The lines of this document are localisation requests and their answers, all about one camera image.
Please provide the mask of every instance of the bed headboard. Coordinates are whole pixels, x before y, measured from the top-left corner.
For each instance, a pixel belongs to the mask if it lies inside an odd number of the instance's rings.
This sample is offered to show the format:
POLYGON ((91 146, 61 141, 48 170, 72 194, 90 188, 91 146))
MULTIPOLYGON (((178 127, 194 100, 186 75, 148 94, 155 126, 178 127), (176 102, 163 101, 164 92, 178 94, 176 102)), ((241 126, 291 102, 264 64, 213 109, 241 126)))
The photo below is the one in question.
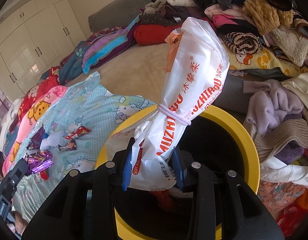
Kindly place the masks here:
POLYGON ((88 17, 91 32, 115 26, 126 27, 151 0, 115 0, 88 17))

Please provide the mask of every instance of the yellow blanket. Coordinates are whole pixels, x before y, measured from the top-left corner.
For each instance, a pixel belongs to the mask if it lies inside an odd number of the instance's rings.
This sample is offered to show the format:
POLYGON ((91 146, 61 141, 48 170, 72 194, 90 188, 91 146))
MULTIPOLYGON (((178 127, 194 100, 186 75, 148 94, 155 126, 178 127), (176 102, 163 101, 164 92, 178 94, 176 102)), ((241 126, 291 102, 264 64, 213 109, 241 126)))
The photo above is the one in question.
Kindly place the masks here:
POLYGON ((256 54, 235 54, 230 51, 223 42, 222 45, 229 55, 229 69, 273 69, 279 67, 282 73, 288 77, 296 77, 302 73, 308 72, 306 66, 298 67, 291 62, 278 59, 271 51, 264 47, 256 54))

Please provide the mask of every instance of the pink blanket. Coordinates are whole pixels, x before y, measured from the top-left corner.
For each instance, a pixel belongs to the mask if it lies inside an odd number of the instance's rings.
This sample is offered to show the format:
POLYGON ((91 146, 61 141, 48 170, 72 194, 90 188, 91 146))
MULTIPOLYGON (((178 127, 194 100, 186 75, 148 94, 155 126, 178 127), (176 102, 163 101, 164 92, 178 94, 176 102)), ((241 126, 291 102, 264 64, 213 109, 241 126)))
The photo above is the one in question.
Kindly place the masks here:
POLYGON ((48 93, 38 99, 38 101, 32 105, 31 109, 23 117, 22 122, 19 125, 15 143, 3 163, 2 172, 4 176, 6 176, 8 169, 12 166, 20 145, 35 127, 38 119, 52 104, 56 103, 60 98, 62 98, 66 91, 67 87, 64 86, 53 87, 48 93))

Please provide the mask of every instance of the white wardrobe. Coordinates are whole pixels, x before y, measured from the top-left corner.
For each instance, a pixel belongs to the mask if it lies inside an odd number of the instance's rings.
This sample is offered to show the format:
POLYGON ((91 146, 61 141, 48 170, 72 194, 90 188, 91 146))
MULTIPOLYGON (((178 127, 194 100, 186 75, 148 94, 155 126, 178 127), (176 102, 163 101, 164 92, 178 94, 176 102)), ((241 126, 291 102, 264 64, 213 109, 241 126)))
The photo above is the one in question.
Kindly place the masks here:
POLYGON ((31 0, 0 24, 0 87, 13 102, 86 39, 68 0, 31 0))

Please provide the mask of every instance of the light blue blanket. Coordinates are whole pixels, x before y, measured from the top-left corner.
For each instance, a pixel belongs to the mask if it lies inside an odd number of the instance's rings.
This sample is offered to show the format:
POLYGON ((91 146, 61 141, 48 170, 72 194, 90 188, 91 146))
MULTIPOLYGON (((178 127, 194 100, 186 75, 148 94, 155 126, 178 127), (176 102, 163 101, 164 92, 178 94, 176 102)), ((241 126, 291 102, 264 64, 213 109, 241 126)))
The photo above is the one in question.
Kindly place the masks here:
POLYGON ((37 174, 24 177, 17 187, 14 208, 29 221, 71 169, 78 169, 81 172, 92 170, 110 133, 132 114, 153 104, 141 96, 124 97, 111 94, 100 85, 98 72, 91 74, 85 81, 71 86, 65 96, 38 120, 22 143, 16 161, 25 157, 30 138, 42 124, 48 134, 73 130, 81 125, 92 131, 76 139, 75 151, 60 152, 57 147, 51 147, 49 150, 53 155, 54 165, 48 170, 49 179, 43 180, 37 174))

